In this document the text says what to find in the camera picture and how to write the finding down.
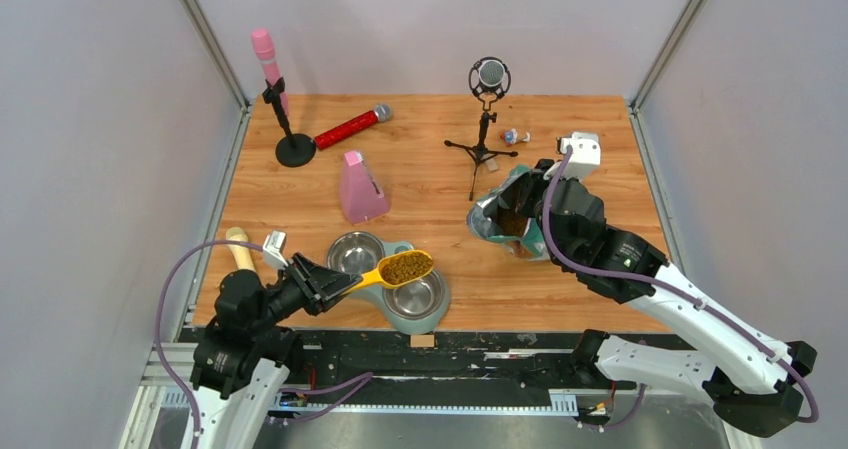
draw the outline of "black base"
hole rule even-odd
[[[300,167],[315,156],[315,142],[306,134],[292,134],[277,143],[277,161],[286,167]]]
[[[486,146],[476,145],[476,146],[466,146],[464,144],[457,144],[451,141],[445,141],[445,145],[448,147],[458,147],[460,149],[465,149],[465,152],[471,157],[474,161],[474,175],[471,179],[471,192],[468,194],[468,200],[474,200],[474,186],[477,184],[477,168],[480,167],[480,164],[488,161],[489,159],[494,159],[495,156],[509,156],[509,157],[517,157],[518,151],[490,151],[486,149]]]

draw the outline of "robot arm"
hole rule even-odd
[[[253,447],[275,394],[290,370],[303,367],[301,337],[276,324],[300,309],[313,316],[326,312],[362,280],[299,253],[286,260],[285,237],[274,231],[263,245],[263,259],[277,269],[277,282],[263,287],[249,270],[221,281],[215,317],[194,351],[191,384],[202,411],[200,431],[189,423],[183,448]]]
[[[585,160],[585,155],[578,155]],[[549,186],[545,179],[554,169],[553,161],[541,160],[516,182],[520,184],[516,212],[536,219],[540,227]],[[636,381],[690,396],[711,404],[732,426],[759,437],[769,437],[798,419],[804,398],[786,367],[806,376],[815,364],[815,349],[770,337],[711,301],[643,238],[607,225],[603,201],[577,177],[556,184],[547,220],[553,239],[546,240],[549,252],[572,262],[565,264],[552,255],[563,271],[576,272],[578,281],[593,292],[661,321],[696,349],[650,348],[589,330],[572,357],[583,376]],[[608,271],[641,275],[652,282],[610,277]],[[774,357],[752,343],[751,335]]]

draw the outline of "cable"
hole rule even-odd
[[[360,374],[360,375],[358,375],[358,376],[356,376],[352,379],[349,379],[349,380],[347,380],[347,381],[345,381],[345,382],[343,382],[343,383],[341,383],[337,386],[328,387],[328,388],[325,388],[325,389],[314,389],[314,390],[304,391],[303,389],[299,389],[297,387],[283,387],[283,388],[281,388],[279,392],[283,392],[283,393],[295,392],[295,393],[304,394],[304,395],[307,395],[307,396],[320,396],[322,394],[329,394],[331,392],[336,392],[339,389],[344,389],[345,387],[347,387],[347,386],[349,386],[349,385],[351,385],[355,382],[359,382],[359,384],[356,387],[351,389],[344,396],[340,397],[338,401],[330,404],[329,406],[325,407],[324,409],[321,409],[320,411],[315,412],[313,414],[310,414],[308,416],[299,417],[299,418],[296,418],[296,419],[286,419],[284,421],[284,424],[288,423],[288,422],[308,422],[308,421],[311,421],[313,419],[318,419],[319,417],[323,416],[324,414],[327,414],[328,412],[330,412],[333,409],[342,405],[346,400],[350,399],[350,397],[353,396],[354,394],[356,394],[356,392],[358,390],[362,389],[362,386],[364,386],[365,384],[368,384],[368,382],[371,380],[372,377],[374,377],[374,373],[366,372],[366,373]]]
[[[199,246],[195,246],[191,248],[188,252],[180,258],[179,261],[174,265],[174,268],[171,269],[171,272],[168,274],[168,277],[165,279],[165,284],[162,286],[162,293],[159,295],[159,305],[156,307],[156,323],[153,328],[155,331],[154,334],[154,348],[156,349],[156,354],[159,355],[159,361],[162,363],[162,367],[165,368],[165,372],[174,380],[180,390],[185,394],[186,399],[188,399],[188,405],[191,407],[191,418],[194,429],[194,437],[191,439],[191,449],[197,449],[197,444],[199,442],[200,437],[200,408],[197,404],[197,399],[195,399],[194,394],[192,394],[191,389],[189,389],[188,385],[180,379],[180,376],[177,375],[177,372],[174,371],[174,368],[165,358],[165,351],[162,349],[162,312],[165,309],[165,296],[168,294],[168,287],[171,285],[171,280],[174,279],[174,275],[177,274],[177,271],[180,269],[180,266],[188,260],[189,257],[194,255],[195,252],[205,249],[211,246],[218,246],[224,244],[231,244],[235,246],[242,246],[248,249],[253,249],[256,251],[262,251],[262,246],[259,244],[253,244],[251,242],[242,242],[242,241],[227,241],[227,240],[215,240],[204,242]]]
[[[309,371],[309,389],[314,390],[315,385],[318,383],[318,370],[315,368],[315,364],[310,362],[308,365],[312,368],[312,370]]]
[[[648,386],[646,386],[645,384],[639,384],[639,394],[636,396],[636,402],[633,403],[633,407],[630,408],[630,412],[628,412],[626,416],[622,417],[620,421],[614,422],[612,424],[606,424],[603,426],[589,424],[588,422],[579,422],[577,424],[578,427],[586,426],[589,429],[596,429],[598,432],[604,432],[612,431],[614,429],[618,429],[619,427],[624,426],[625,424],[630,422],[631,419],[633,419],[633,416],[636,415],[636,411],[638,411],[639,408],[642,407],[642,400],[645,399],[645,390],[647,388]]]
[[[644,276],[642,274],[631,274],[629,272],[607,271],[607,270],[603,270],[603,269],[594,269],[594,268],[584,266],[582,264],[579,264],[577,262],[572,261],[571,259],[566,257],[565,254],[563,254],[559,250],[559,248],[556,246],[556,243],[554,242],[553,234],[551,233],[551,206],[553,205],[554,192],[556,190],[557,184],[559,184],[559,178],[562,177],[562,173],[565,170],[565,166],[568,164],[569,159],[571,159],[571,155],[572,155],[573,152],[574,152],[574,149],[569,145],[566,148],[565,154],[563,154],[562,163],[559,165],[559,167],[556,170],[556,173],[551,178],[551,182],[548,184],[548,188],[545,191],[544,204],[542,205],[542,234],[545,237],[545,243],[547,244],[548,248],[550,249],[550,251],[554,255],[554,257],[556,257],[557,260],[559,260],[559,262],[565,264],[566,266],[568,266],[569,268],[571,268],[572,270],[577,271],[577,272],[589,274],[590,276],[611,277],[611,278],[615,278],[615,279],[627,279],[627,280],[631,280],[631,281],[644,282],[644,283],[647,283],[647,284],[651,284],[653,286],[659,286],[659,287],[662,287],[663,289],[666,289],[667,291],[671,292],[675,296],[678,296],[681,299],[684,299],[685,301],[691,303],[694,306],[703,306],[704,305],[703,301],[701,301],[697,297],[691,296],[688,293],[686,293],[685,291],[678,289],[677,287],[675,287],[675,286],[673,286],[673,285],[671,285],[671,284],[669,284],[665,281],[661,281],[659,279],[649,277],[649,276]],[[712,307],[710,305],[706,305],[704,307],[704,310],[707,311],[707,313],[714,316],[716,319],[723,322],[725,325],[727,325],[731,329],[733,329],[736,333],[738,333],[740,336],[742,336],[746,341],[753,344],[754,347],[757,348],[757,350],[759,350],[760,352],[765,354],[769,359],[772,359],[772,358],[775,357],[774,351],[772,351],[768,346],[766,346],[765,344],[760,342],[760,340],[757,339],[753,334],[746,331],[744,328],[742,328],[742,326],[740,326],[738,323],[736,323],[736,321],[731,319],[729,316],[727,316],[723,312],[715,309],[714,307]],[[789,364],[788,362],[786,362],[782,358],[777,360],[777,364],[783,370],[785,370],[792,377],[792,379],[794,379],[798,383],[799,386],[801,386],[801,390],[804,392],[804,397],[807,399],[807,404],[810,406],[810,415],[806,416],[806,417],[799,417],[797,419],[797,421],[802,422],[802,423],[807,423],[807,424],[818,421],[819,420],[819,406],[818,406],[818,403],[816,402],[815,396],[813,396],[812,389],[810,388],[809,384],[807,384],[807,381],[804,380],[803,377],[801,377],[801,374],[799,374],[798,371],[796,371],[795,368],[793,368],[791,364]]]
[[[607,400],[603,402],[603,404],[609,404],[610,412],[615,410],[615,381],[611,381],[610,395]]]

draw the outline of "condenser microphone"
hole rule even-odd
[[[479,69],[480,84],[487,88],[497,88],[506,75],[506,66],[498,59],[484,59]]]
[[[468,72],[468,88],[471,89],[474,97],[483,103],[484,111],[489,111],[492,102],[505,96],[511,85],[512,76],[509,69],[497,57],[489,56],[480,59],[471,66]]]

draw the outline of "wooden table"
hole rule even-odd
[[[371,232],[385,241],[405,240],[428,251],[453,291],[439,324],[442,330],[480,331],[665,331],[644,315],[595,295],[547,262],[524,262],[503,248],[475,238],[465,217],[473,164],[461,149],[443,141],[474,144],[480,103],[460,96],[292,96],[294,131],[312,136],[353,116],[388,103],[394,118],[371,127],[325,151],[306,166],[286,168],[274,158],[283,136],[270,106],[257,100],[247,129],[218,238],[240,226],[261,244],[272,229],[288,233],[286,255],[301,252],[324,263],[330,244],[352,230]],[[516,164],[533,166],[556,158],[555,137],[573,131],[600,135],[602,162],[585,180],[604,200],[609,223],[634,231],[666,251],[656,208],[639,150],[620,97],[507,96],[494,105],[498,122],[487,144],[502,150],[498,134],[515,127],[532,134],[516,146],[519,156],[498,156],[500,169],[481,166],[476,196],[500,184]],[[391,211],[356,226],[339,206],[342,154],[359,150],[390,198]],[[254,253],[266,282],[274,272]],[[195,312],[204,325],[214,314],[217,285],[235,263],[225,247],[213,249]],[[387,328],[371,304],[347,299],[331,311],[310,317],[302,311],[287,319],[290,327]]]

